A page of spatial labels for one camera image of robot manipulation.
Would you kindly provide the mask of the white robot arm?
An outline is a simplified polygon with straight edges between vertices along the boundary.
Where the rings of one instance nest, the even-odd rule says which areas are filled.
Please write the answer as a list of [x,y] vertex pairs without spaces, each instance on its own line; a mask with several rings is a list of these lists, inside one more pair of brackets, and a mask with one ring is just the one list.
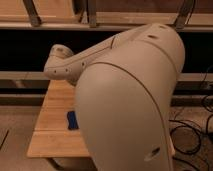
[[173,171],[169,109],[184,61],[178,33],[153,23],[78,54],[55,44],[44,73],[75,87],[77,123],[98,171]]

